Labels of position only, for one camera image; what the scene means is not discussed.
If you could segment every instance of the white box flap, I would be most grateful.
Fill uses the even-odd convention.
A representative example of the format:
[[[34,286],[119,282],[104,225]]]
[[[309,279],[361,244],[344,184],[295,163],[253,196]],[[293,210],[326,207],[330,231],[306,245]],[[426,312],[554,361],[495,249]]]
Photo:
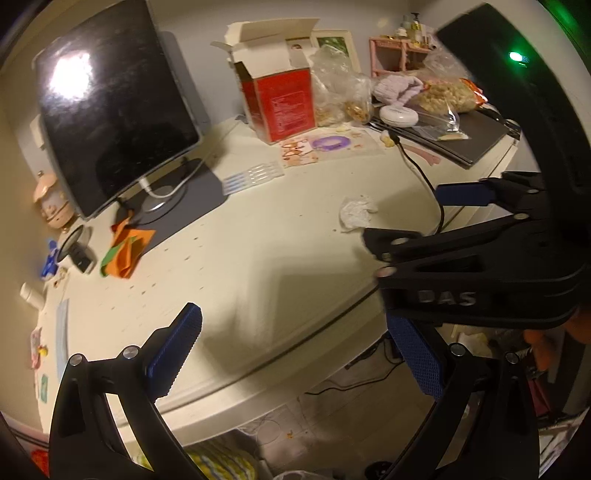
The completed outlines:
[[[308,38],[318,20],[318,18],[278,18],[257,22],[236,22],[228,25],[225,41],[233,46],[274,35],[282,35],[283,40]]]
[[[232,50],[235,63],[242,62],[252,78],[291,70],[290,55],[282,35],[239,43]]]

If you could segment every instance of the white round container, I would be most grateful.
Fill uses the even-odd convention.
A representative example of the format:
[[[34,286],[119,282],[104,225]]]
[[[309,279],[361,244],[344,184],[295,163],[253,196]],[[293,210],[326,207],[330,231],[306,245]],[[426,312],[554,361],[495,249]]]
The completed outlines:
[[[21,297],[37,310],[42,310],[45,306],[45,298],[43,294],[32,288],[28,283],[22,284]]]

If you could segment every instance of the white cable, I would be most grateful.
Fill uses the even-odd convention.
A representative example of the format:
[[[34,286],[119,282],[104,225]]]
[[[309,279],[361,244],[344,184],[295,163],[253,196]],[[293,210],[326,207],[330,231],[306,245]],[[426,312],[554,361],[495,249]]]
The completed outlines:
[[[138,183],[141,185],[141,187],[145,190],[145,192],[150,195],[152,198],[155,199],[167,199],[170,198],[171,196],[173,196],[175,193],[177,193],[189,180],[191,180],[191,178],[197,173],[197,170],[199,170],[199,168],[201,168],[201,165],[203,165],[203,163],[209,159],[209,156],[215,151],[215,149],[217,149],[217,147],[222,143],[222,141],[238,126],[238,124],[240,123],[240,120],[236,120],[234,122],[234,125],[232,125],[232,127],[223,135],[222,138],[220,138],[220,140],[212,147],[212,149],[207,153],[207,155],[205,155],[202,160],[199,162],[199,165],[197,165],[195,167],[195,169],[189,174],[187,175],[187,177],[185,179],[183,179],[174,189],[172,192],[167,193],[166,195],[159,195],[157,193],[154,193],[152,191],[152,188],[150,187],[150,182],[148,181],[148,179],[146,177],[141,177],[138,180]]]

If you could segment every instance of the wall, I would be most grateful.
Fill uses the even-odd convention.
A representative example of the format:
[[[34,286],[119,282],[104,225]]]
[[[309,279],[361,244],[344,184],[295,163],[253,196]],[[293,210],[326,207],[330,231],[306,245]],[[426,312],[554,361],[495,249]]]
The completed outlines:
[[[20,296],[23,282],[42,289],[39,273],[52,233],[33,206],[35,178],[27,168],[0,102],[0,410],[41,430],[29,334],[37,311]]]
[[[591,76],[558,23],[535,0],[487,2],[521,31],[550,66],[591,138]],[[482,0],[410,0],[410,7],[421,13],[423,23],[437,29],[482,3]],[[526,142],[522,142],[515,156],[514,168],[538,170]]]
[[[33,172],[48,168],[45,152],[33,144],[29,123],[38,113],[31,62],[59,35],[113,0],[53,0],[21,37],[2,69],[0,87],[9,121]],[[409,10],[408,0],[150,0],[161,31],[172,32],[213,123],[240,113],[242,102],[226,54],[210,46],[223,41],[236,21],[319,17],[317,28],[350,30],[363,70],[369,72],[368,38],[392,33]]]

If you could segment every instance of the open cardboard box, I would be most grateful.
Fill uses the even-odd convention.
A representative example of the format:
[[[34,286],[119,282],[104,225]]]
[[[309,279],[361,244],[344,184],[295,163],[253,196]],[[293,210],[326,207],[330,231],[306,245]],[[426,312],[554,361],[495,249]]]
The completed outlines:
[[[249,123],[269,144],[316,127],[307,56],[318,20],[237,22],[228,26],[224,43],[211,43],[229,53]]]

